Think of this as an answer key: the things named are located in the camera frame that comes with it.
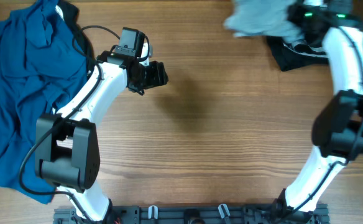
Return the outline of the light blue denim shorts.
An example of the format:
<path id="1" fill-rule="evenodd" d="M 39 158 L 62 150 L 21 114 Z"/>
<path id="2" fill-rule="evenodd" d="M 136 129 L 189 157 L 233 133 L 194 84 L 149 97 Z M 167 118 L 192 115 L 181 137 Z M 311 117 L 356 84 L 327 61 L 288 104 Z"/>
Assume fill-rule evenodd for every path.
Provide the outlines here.
<path id="1" fill-rule="evenodd" d="M 274 36 L 292 43 L 304 38 L 302 30 L 288 20 L 295 0 L 235 0 L 233 13 L 223 26 L 235 36 Z"/>

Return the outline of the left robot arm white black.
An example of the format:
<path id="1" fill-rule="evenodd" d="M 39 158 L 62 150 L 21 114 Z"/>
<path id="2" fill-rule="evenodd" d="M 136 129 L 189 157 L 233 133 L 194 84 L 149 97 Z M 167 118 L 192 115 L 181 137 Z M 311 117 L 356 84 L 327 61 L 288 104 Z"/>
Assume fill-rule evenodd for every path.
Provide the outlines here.
<path id="1" fill-rule="evenodd" d="M 150 61 L 149 38 L 123 28 L 119 43 L 93 60 L 95 68 L 77 95 L 55 114 L 36 122 L 36 141 L 22 161 L 18 182 L 38 196 L 66 195 L 75 223 L 117 223 L 112 201 L 96 178 L 100 167 L 97 126 L 125 89 L 140 96 L 166 85 L 162 62 Z"/>

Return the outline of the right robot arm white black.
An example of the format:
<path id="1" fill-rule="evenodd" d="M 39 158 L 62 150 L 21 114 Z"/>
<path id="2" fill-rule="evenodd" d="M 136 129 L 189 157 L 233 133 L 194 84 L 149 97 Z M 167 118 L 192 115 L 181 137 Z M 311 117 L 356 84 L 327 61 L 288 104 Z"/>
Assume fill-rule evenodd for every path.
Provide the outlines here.
<path id="1" fill-rule="evenodd" d="M 273 223 L 308 223 L 329 184 L 363 154 L 363 28 L 351 4 L 297 1 L 288 8 L 288 20 L 321 42 L 334 95 L 313 123 L 308 160 L 272 205 Z"/>

